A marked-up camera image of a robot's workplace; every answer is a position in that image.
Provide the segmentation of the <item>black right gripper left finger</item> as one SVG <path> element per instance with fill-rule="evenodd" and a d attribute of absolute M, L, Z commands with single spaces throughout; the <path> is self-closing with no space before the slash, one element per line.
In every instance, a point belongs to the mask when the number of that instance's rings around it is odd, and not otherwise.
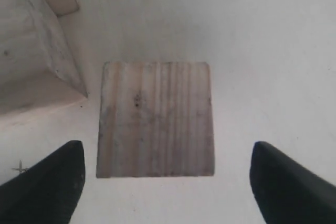
<path fill-rule="evenodd" d="M 70 223 L 85 185 L 81 141 L 69 141 L 1 185 L 1 223 Z"/>

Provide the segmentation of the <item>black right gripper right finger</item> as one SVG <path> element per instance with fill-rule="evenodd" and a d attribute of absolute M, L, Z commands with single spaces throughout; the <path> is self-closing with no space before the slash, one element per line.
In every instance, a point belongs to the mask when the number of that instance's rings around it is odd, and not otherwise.
<path fill-rule="evenodd" d="M 335 223 L 335 186 L 267 142 L 256 142 L 250 186 L 265 223 Z"/>

